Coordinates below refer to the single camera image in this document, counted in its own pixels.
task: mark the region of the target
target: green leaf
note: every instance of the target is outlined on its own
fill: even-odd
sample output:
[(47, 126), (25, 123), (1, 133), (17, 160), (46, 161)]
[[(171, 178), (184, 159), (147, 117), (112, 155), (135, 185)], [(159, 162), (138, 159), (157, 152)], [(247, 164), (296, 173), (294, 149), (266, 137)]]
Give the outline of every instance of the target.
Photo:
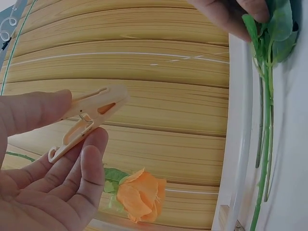
[(264, 35), (261, 37), (261, 48), (262, 48), (262, 59), (268, 61), (269, 45), (270, 45), (270, 36), (268, 31), (264, 32)]
[(119, 188), (119, 185), (116, 182), (110, 182), (107, 180), (104, 185), (104, 192), (116, 194), (118, 188)]
[(121, 185), (121, 184), (126, 180), (127, 177), (123, 177), (123, 178), (120, 180), (119, 185)]
[(261, 29), (260, 29), (260, 33), (259, 33), (259, 36), (262, 36), (264, 31), (268, 28), (268, 23), (262, 23), (261, 24)]
[(104, 168), (105, 170), (105, 179), (108, 181), (119, 182), (124, 178), (129, 176), (126, 172), (122, 172), (116, 168)]
[(289, 0), (275, 0), (275, 10), (268, 25), (269, 35), (274, 41), (286, 40), (292, 33), (292, 9)]
[(275, 63), (285, 61), (295, 46), (298, 31), (293, 31), (284, 41), (274, 41), (273, 43), (273, 60)]
[(124, 210), (123, 205), (120, 202), (118, 202), (118, 200), (116, 199), (116, 195), (112, 195), (110, 197), (108, 207), (114, 208), (117, 212), (120, 212), (120, 213), (123, 212)]
[(255, 50), (255, 47), (252, 43), (250, 43), (250, 49), (251, 49), (251, 55), (253, 58), (256, 58), (257, 57), (257, 54), (256, 54), (256, 50)]
[(260, 52), (259, 52), (259, 43), (258, 43), (258, 31), (257, 31), (257, 26), (256, 26), (256, 23), (255, 23), (255, 20), (249, 14), (244, 14), (242, 16), (242, 20), (243, 20), (243, 22), (246, 26), (248, 34), (249, 34), (251, 41), (254, 45), (256, 55), (257, 55), (257, 59), (258, 59)]

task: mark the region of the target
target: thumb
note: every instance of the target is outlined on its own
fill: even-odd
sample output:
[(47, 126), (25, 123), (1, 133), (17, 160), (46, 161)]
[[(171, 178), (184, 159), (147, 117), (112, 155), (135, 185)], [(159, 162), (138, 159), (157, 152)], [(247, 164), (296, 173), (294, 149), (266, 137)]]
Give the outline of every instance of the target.
[(238, 0), (239, 5), (257, 22), (266, 23), (270, 14), (265, 0)]

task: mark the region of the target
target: wire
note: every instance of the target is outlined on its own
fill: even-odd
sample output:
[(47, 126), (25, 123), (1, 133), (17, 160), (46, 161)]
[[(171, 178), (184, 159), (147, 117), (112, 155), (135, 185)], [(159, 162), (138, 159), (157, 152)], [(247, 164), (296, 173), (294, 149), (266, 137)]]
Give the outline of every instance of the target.
[(22, 24), (22, 26), (21, 26), (21, 28), (20, 28), (20, 30), (19, 30), (19, 32), (18, 32), (18, 35), (17, 35), (17, 37), (16, 37), (16, 40), (15, 40), (15, 43), (14, 43), (14, 46), (13, 46), (13, 49), (12, 49), (12, 52), (11, 52), (11, 55), (10, 55), (8, 64), (7, 64), (7, 66), (6, 66), (4, 78), (3, 78), (3, 81), (2, 81), (2, 86), (1, 86), (0, 95), (3, 95), (3, 93), (4, 93), (4, 86), (5, 86), (5, 84), (6, 84), (7, 75), (8, 75), (8, 72), (9, 72), (10, 64), (11, 64), (11, 61), (12, 61), (12, 58), (13, 58), (13, 54), (14, 54), (15, 49), (16, 49), (16, 45), (17, 45), (18, 39), (19, 39), (19, 37), (20, 37), (20, 34), (21, 34), (21, 32), (22, 32), (22, 30), (23, 30), (23, 28), (24, 28), (24, 25), (25, 25), (25, 23), (26, 23), (26, 21), (27, 21), (27, 18), (29, 17), (30, 12), (31, 12), (31, 10), (32, 10), (32, 8), (33, 8), (33, 6), (34, 6), (34, 4), (35, 4), (36, 1), (37, 1), (37, 0), (34, 0), (33, 3), (31, 4), (31, 7), (30, 7), (30, 9), (29, 9), (29, 11), (28, 11), (28, 13), (27, 13), (27, 15), (26, 15), (26, 17), (25, 17), (25, 20), (24, 20), (24, 22), (23, 22), (23, 24)]

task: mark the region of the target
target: wood grain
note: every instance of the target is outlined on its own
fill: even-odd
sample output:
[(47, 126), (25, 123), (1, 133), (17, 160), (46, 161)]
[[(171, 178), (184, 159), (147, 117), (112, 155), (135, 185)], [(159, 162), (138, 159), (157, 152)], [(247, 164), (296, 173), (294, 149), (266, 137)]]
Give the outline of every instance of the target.
[[(228, 35), (195, 9), (118, 9), (81, 14), (29, 31), (20, 36), (14, 57), (65, 44), (128, 38), (228, 43)], [(7, 58), (14, 39), (10, 44)]]
[[(12, 145), (8, 146), (8, 151), (28, 155), (34, 159), (40, 157)], [(6, 155), (3, 169), (19, 169), (29, 163), (20, 157)], [(166, 201), (162, 214), (155, 224), (209, 229), (214, 218), (218, 191), (218, 187), (167, 183)], [(104, 213), (126, 218), (125, 212), (120, 213), (114, 208), (108, 208), (109, 200), (110, 195), (103, 193), (96, 218), (103, 216)]]
[(91, 227), (91, 226), (87, 226), (84, 231), (102, 231), (101, 229), (96, 229), (94, 227)]
[(228, 90), (162, 82), (59, 79), (7, 84), (6, 95), (70, 89), (73, 95), (124, 84), (131, 96), (107, 124), (190, 134), (225, 136)]
[[(9, 138), (9, 144), (37, 154), (61, 146), (75, 124), (62, 121)], [(104, 163), (129, 173), (145, 167), (178, 183), (219, 186), (225, 139), (136, 128), (103, 126), (109, 133)]]
[[(228, 49), (213, 45), (161, 40), (97, 41), (13, 58), (7, 82), (107, 78), (227, 88), (228, 61)], [(7, 61), (0, 72), (1, 80), (6, 65)]]
[[(22, 34), (80, 14), (140, 7), (194, 9), (194, 7), (186, 0), (37, 0), (30, 12), (31, 16), (27, 19), (27, 24), (23, 28)], [(24, 10), (21, 23), (24, 21), (24, 17), (29, 9), (30, 5), (28, 5)], [(17, 27), (17, 32), (20, 30), (21, 23), (19, 23), (19, 26)]]
[(28, 0), (27, 1), (27, 6), (30, 5), (31, 3), (33, 3), (34, 0)]
[(107, 213), (97, 215), (99, 219), (92, 219), (89, 226), (98, 228), (100, 231), (200, 231), (210, 229), (192, 229), (183, 227), (173, 227), (167, 225), (138, 223), (135, 224), (130, 220), (122, 217), (113, 216)]

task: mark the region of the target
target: white wall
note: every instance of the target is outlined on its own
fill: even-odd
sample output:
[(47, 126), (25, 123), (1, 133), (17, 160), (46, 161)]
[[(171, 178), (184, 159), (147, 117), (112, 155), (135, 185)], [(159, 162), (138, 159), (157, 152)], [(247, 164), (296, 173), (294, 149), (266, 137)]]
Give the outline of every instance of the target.
[[(293, 0), (302, 3), (301, 31), (293, 54), (283, 64), (274, 69), (274, 146), (272, 166), (272, 188), (269, 201), (262, 203), (257, 231), (305, 231), (308, 230), (308, 0)], [(243, 46), (239, 41), (230, 42), (232, 56), (243, 56)], [(235, 84), (243, 78), (239, 63), (231, 61), (230, 95), (241, 95), (243, 90)], [(255, 208), (260, 169), (255, 169), (258, 141), (259, 92), (257, 71), (253, 68), (253, 116), (248, 169), (244, 185), (244, 197), (238, 216), (239, 221), (249, 230)], [(235, 169), (238, 163), (239, 141), (243, 109), (242, 100), (230, 103), (230, 112), (239, 111), (238, 118), (228, 118), (227, 145), (221, 188), (220, 204), (230, 204), (234, 190)], [(213, 230), (218, 228), (218, 213), (215, 215)]]
[(0, 12), (13, 6), (16, 2), (17, 0), (0, 0)]

